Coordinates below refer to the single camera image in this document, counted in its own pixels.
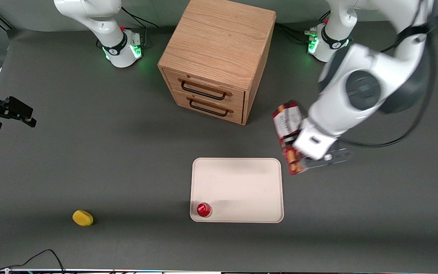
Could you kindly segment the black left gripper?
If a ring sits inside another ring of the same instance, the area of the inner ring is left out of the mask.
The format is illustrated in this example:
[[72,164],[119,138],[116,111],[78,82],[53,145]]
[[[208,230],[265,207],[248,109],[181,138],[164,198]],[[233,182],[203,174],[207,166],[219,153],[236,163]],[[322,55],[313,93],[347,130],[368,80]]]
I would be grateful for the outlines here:
[[[292,132],[291,134],[281,137],[281,141],[283,143],[293,143],[297,140],[298,136],[299,132]],[[350,159],[351,151],[349,151],[348,149],[338,149],[329,151],[318,160],[305,157],[301,159],[301,164],[304,169],[311,169],[346,162]]]

